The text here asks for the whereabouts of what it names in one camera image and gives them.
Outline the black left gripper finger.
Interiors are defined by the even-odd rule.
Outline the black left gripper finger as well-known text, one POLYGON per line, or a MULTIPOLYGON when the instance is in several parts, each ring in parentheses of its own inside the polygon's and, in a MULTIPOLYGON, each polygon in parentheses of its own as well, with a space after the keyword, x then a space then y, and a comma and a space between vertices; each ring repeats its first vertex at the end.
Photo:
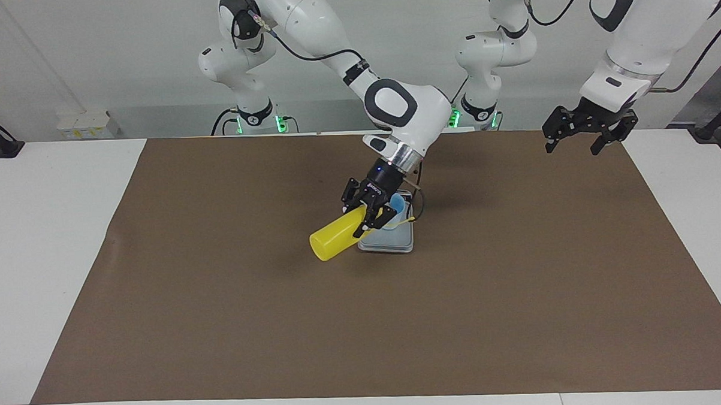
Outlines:
POLYGON ((578 134, 577 123, 580 121, 579 116, 576 110, 568 110, 562 105, 558 105, 551 112, 542 125, 542 133, 547 139, 545 142, 547 153, 553 153, 561 139, 578 134))
POLYGON ((600 135, 591 145, 592 154, 600 154, 605 147, 613 142, 624 142, 637 123, 638 116, 634 111, 615 114, 609 120, 597 123, 600 135))

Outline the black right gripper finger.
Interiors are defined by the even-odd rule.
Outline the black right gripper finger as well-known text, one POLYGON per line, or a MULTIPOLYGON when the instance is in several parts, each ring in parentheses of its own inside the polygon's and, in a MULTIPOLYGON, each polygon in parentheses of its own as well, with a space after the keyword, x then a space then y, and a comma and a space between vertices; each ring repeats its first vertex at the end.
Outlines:
POLYGON ((363 198, 366 194, 367 180, 358 181, 351 177, 345 186, 343 194, 341 195, 341 202, 343 203, 342 213, 348 213, 360 206, 367 206, 363 198))
POLYGON ((352 211, 352 215, 359 218, 358 226, 353 231, 352 236, 362 238, 369 235, 373 230, 379 230, 386 226, 397 216, 397 210, 390 205, 383 205, 375 211, 369 206, 358 206, 352 211))

